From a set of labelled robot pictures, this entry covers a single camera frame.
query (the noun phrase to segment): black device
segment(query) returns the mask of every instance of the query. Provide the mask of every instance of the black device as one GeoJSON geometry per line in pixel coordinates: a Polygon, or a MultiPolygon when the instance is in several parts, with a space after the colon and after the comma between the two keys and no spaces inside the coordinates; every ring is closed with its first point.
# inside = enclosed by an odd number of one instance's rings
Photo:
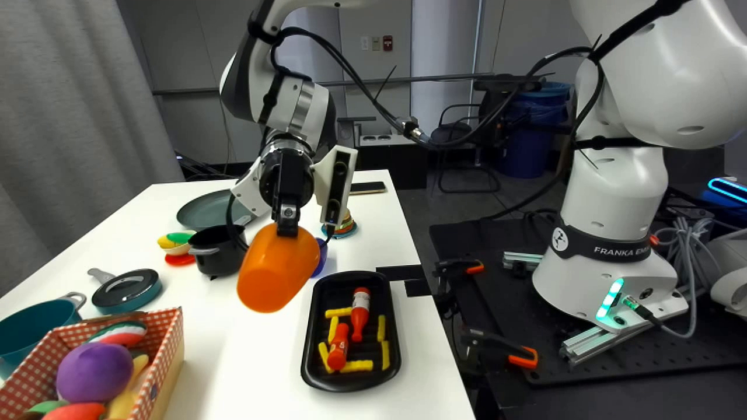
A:
{"type": "Polygon", "coordinates": [[[385,194],[387,185],[382,183],[352,183],[350,197],[366,197],[366,194],[385,194]]]}

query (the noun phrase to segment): green light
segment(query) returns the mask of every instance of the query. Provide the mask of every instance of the green light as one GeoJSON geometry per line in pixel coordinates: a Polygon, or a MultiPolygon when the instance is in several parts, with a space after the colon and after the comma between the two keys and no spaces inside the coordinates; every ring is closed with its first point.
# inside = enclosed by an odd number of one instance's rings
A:
{"type": "Polygon", "coordinates": [[[597,308],[597,320],[609,316],[609,310],[612,310],[615,302],[619,299],[619,295],[624,291],[624,287],[626,287],[624,278],[619,278],[609,284],[607,297],[604,297],[602,306],[597,308]]]}
{"type": "Polygon", "coordinates": [[[612,282],[609,291],[619,295],[624,289],[624,284],[626,284],[626,281],[619,278],[619,281],[612,282]]]}

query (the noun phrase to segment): black tray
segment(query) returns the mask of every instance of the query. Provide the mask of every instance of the black tray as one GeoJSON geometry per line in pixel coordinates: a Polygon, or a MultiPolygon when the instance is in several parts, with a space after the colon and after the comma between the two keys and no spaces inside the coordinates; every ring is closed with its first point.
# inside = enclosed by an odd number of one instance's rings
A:
{"type": "Polygon", "coordinates": [[[333,273],[314,287],[307,346],[302,359],[302,379],[325,393],[357,393],[375,388],[398,376],[401,366],[400,336],[392,308],[391,282],[368,271],[333,273]],[[330,320],[325,320],[326,308],[350,308],[352,289],[368,287],[371,308],[363,344],[350,344],[349,359],[373,359],[371,374],[326,374],[318,344],[326,344],[330,320]],[[380,369],[380,344],[375,341],[378,316],[385,316],[385,341],[391,344],[391,369],[380,369]]]}

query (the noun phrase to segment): wire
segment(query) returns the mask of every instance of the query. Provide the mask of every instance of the wire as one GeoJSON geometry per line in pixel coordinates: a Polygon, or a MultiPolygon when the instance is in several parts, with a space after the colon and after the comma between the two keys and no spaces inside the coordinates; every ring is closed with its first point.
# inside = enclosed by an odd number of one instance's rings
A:
{"type": "Polygon", "coordinates": [[[375,101],[378,101],[378,95],[382,93],[382,89],[391,84],[395,70],[398,70],[398,65],[392,65],[392,70],[387,72],[387,78],[380,81],[380,87],[378,87],[378,91],[375,91],[375,95],[373,95],[375,101]]]}
{"type": "MultiPolygon", "coordinates": [[[[346,59],[332,43],[326,43],[325,38],[321,38],[321,35],[316,35],[316,33],[309,33],[309,31],[294,28],[294,25],[282,28],[282,31],[279,33],[281,43],[270,49],[270,61],[274,61],[275,68],[279,68],[279,63],[275,63],[275,52],[279,52],[279,46],[282,45],[286,38],[296,38],[296,35],[304,35],[304,38],[311,38],[314,43],[318,43],[318,45],[344,68],[344,72],[349,72],[349,78],[350,78],[350,79],[356,81],[356,87],[368,99],[368,103],[378,109],[378,114],[380,114],[382,120],[387,120],[387,124],[395,126],[398,130],[407,130],[407,126],[401,126],[401,121],[373,99],[373,93],[366,89],[366,84],[363,81],[363,78],[360,78],[360,74],[356,72],[356,68],[349,63],[349,59],[346,59]]],[[[545,70],[546,65],[551,65],[551,63],[558,61],[558,59],[588,57],[588,54],[594,54],[590,46],[572,46],[572,49],[562,49],[562,52],[548,54],[548,57],[545,57],[541,61],[537,61],[537,63],[532,65],[532,70],[528,72],[528,79],[534,78],[539,70],[545,70]]],[[[597,61],[590,61],[590,63],[596,63],[596,68],[597,68],[597,87],[596,87],[594,95],[588,99],[588,103],[583,105],[583,109],[579,113],[579,116],[576,116],[576,121],[574,121],[574,128],[572,128],[572,137],[576,135],[576,128],[581,126],[581,121],[588,116],[588,113],[590,113],[594,105],[597,103],[597,99],[601,99],[601,93],[602,93],[602,87],[604,87],[604,70],[602,70],[602,65],[601,65],[597,61]]],[[[492,126],[492,124],[505,114],[505,109],[511,105],[511,101],[513,101],[519,93],[521,93],[521,87],[517,87],[517,89],[503,101],[503,105],[497,105],[495,109],[491,109],[491,114],[488,114],[483,121],[478,121],[478,126],[477,126],[474,130],[470,130],[470,134],[464,134],[462,137],[448,142],[448,147],[456,150],[456,147],[462,147],[462,144],[472,142],[483,128],[492,126]]],[[[474,222],[488,222],[488,219],[497,219],[497,218],[505,218],[505,215],[510,215],[510,213],[517,213],[517,211],[521,211],[523,205],[528,205],[528,203],[537,201],[539,197],[545,197],[558,180],[560,180],[560,178],[554,175],[554,180],[551,180],[548,185],[545,185],[545,186],[541,186],[539,192],[534,192],[532,197],[523,199],[519,205],[505,208],[505,211],[499,211],[499,213],[495,213],[495,215],[488,215],[488,218],[478,218],[478,219],[474,219],[474,222]]]]}
{"type": "MultiPolygon", "coordinates": [[[[356,72],[356,68],[349,63],[349,59],[325,38],[316,35],[316,33],[309,33],[304,28],[296,28],[296,25],[289,25],[289,28],[282,28],[279,33],[281,43],[286,38],[296,38],[296,35],[304,35],[304,38],[311,38],[314,43],[318,43],[340,68],[344,72],[356,81],[356,87],[368,99],[368,103],[375,107],[375,113],[391,124],[395,126],[398,130],[407,130],[405,121],[400,121],[391,109],[385,109],[375,99],[373,93],[368,91],[368,87],[363,81],[363,78],[356,72]]],[[[270,61],[275,65],[275,52],[279,52],[281,45],[274,46],[270,52],[270,61]]]]}
{"type": "Polygon", "coordinates": [[[686,331],[675,331],[672,326],[658,322],[652,313],[647,313],[647,310],[637,310],[637,313],[642,318],[647,318],[650,322],[658,325],[666,333],[681,339],[681,341],[696,336],[696,331],[698,331],[698,297],[709,289],[708,278],[720,278],[720,273],[721,273],[720,261],[700,240],[703,235],[708,235],[709,227],[713,227],[713,218],[700,218],[693,225],[688,225],[686,218],[677,218],[672,228],[656,232],[656,239],[672,235],[672,239],[663,239],[660,245],[667,247],[667,260],[672,261],[677,276],[684,278],[684,284],[679,284],[677,289],[688,295],[692,320],[688,320],[686,331]],[[708,261],[713,263],[714,271],[708,271],[708,267],[703,267],[698,252],[703,252],[708,257],[708,261]]]}
{"type": "MultiPolygon", "coordinates": [[[[590,54],[590,52],[594,52],[594,49],[588,49],[588,46],[572,46],[572,49],[562,49],[562,52],[558,52],[558,54],[545,57],[541,61],[534,63],[534,68],[528,72],[528,78],[537,74],[541,68],[551,65],[551,63],[558,61],[558,59],[581,57],[581,54],[590,54]]],[[[572,126],[572,134],[570,134],[570,135],[572,135],[572,144],[576,144],[576,130],[579,130],[579,126],[583,124],[583,120],[590,114],[594,105],[597,103],[597,99],[602,95],[602,89],[604,89],[604,70],[602,70],[602,65],[601,65],[597,61],[590,61],[590,63],[594,63],[596,70],[597,70],[597,84],[596,84],[596,89],[594,89],[594,95],[586,101],[586,105],[581,107],[581,113],[579,113],[579,116],[576,116],[576,121],[574,121],[574,126],[572,126]]],[[[472,222],[468,222],[468,225],[483,225],[483,222],[491,222],[491,219],[507,218],[507,215],[511,215],[511,213],[531,205],[532,201],[537,201],[537,199],[545,197],[546,192],[551,192],[551,186],[558,185],[558,183],[560,183],[560,175],[554,175],[541,189],[537,189],[537,192],[531,194],[528,199],[519,201],[517,205],[505,208],[505,211],[499,211],[499,213],[495,213],[495,215],[485,215],[485,218],[472,219],[472,222]]]]}

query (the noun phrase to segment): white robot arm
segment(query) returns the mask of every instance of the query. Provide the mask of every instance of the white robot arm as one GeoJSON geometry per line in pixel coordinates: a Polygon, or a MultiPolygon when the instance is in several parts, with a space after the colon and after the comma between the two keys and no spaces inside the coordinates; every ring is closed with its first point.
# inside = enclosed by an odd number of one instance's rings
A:
{"type": "MultiPolygon", "coordinates": [[[[724,0],[572,0],[572,10],[601,49],[624,23],[639,28],[597,59],[607,81],[576,137],[602,147],[574,155],[562,225],[532,282],[609,339],[650,325],[637,306],[658,320],[688,310],[675,268],[647,245],[667,186],[660,147],[705,150],[747,130],[747,38],[724,0]],[[609,137],[642,144],[612,147],[609,137]]],[[[581,65],[579,105],[596,81],[596,68],[581,65]]]]}
{"type": "Polygon", "coordinates": [[[265,0],[251,33],[219,79],[221,103],[232,114],[267,128],[261,157],[233,186],[239,203],[279,225],[279,235],[294,239],[302,208],[316,197],[325,228],[340,225],[357,151],[333,144],[333,103],[309,78],[274,63],[286,17],[296,7],[352,7],[364,0],[265,0]]]}

